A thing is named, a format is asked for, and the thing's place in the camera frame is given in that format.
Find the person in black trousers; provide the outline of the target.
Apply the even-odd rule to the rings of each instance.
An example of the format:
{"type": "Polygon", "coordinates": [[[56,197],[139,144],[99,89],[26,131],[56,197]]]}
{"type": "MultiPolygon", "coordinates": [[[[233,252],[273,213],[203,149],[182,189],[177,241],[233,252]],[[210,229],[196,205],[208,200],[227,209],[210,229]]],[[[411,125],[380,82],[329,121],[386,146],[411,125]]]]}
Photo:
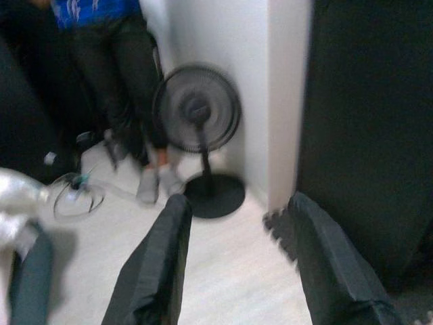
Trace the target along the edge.
{"type": "Polygon", "coordinates": [[[153,120],[160,82],[140,0],[29,0],[52,9],[69,38],[75,64],[111,128],[114,157],[131,155],[139,171],[136,197],[154,204],[159,189],[183,193],[168,140],[153,120]]]}

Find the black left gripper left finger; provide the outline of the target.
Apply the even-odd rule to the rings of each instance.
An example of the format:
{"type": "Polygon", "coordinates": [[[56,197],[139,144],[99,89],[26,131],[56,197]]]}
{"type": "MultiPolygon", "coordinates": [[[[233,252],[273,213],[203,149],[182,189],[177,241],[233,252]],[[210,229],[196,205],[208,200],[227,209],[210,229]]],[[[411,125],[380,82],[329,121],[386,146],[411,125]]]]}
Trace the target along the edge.
{"type": "Polygon", "coordinates": [[[178,325],[192,209],[172,195],[122,266],[101,325],[178,325]]]}

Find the teal upholstered bed frame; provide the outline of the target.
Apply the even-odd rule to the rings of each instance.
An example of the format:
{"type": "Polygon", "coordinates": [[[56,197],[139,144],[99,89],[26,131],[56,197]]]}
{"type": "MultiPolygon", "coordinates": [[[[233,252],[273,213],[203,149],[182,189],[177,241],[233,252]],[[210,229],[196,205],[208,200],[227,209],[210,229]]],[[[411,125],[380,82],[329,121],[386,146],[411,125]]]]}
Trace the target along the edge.
{"type": "Polygon", "coordinates": [[[13,254],[12,278],[8,290],[11,308],[9,325],[47,325],[53,245],[40,223],[32,221],[37,239],[22,259],[13,254]]]}

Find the black pedestal fan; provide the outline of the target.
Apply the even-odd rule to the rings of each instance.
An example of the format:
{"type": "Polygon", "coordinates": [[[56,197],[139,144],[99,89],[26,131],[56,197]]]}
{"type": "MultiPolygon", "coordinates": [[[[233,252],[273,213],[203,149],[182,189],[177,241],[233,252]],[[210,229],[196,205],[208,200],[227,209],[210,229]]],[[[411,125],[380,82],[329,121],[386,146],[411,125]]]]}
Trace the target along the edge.
{"type": "Polygon", "coordinates": [[[242,105],[233,81],[212,66],[180,66],[159,83],[152,113],[172,147],[200,155],[202,172],[185,185],[194,217],[216,219],[238,210],[246,197],[244,182],[212,171],[209,159],[233,138],[241,121],[242,105]]]}

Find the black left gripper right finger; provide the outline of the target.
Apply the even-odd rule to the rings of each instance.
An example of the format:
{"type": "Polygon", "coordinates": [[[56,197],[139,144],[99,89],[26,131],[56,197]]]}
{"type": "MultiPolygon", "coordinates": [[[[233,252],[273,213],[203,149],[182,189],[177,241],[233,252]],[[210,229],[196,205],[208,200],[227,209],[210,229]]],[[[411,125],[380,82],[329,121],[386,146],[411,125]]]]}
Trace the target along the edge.
{"type": "Polygon", "coordinates": [[[325,210],[296,192],[289,215],[313,325],[403,325],[373,268],[325,210]]]}

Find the black foam floor mat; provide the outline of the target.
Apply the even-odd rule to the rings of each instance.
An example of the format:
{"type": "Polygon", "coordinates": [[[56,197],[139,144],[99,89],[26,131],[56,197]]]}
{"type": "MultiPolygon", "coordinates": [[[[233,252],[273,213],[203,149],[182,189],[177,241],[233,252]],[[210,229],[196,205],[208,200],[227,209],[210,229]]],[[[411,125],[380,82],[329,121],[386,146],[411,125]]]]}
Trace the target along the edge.
{"type": "Polygon", "coordinates": [[[266,212],[263,215],[263,225],[288,260],[291,263],[297,262],[300,256],[301,233],[290,204],[266,212]]]}

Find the black wardrobe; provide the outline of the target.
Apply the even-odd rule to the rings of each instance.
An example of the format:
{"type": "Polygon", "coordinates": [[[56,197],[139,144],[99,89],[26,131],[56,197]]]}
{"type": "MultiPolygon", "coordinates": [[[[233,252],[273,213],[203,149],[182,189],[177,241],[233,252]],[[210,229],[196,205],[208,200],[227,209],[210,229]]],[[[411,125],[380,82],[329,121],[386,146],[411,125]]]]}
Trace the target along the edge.
{"type": "Polygon", "coordinates": [[[402,285],[433,224],[433,0],[314,0],[296,188],[402,285]]]}

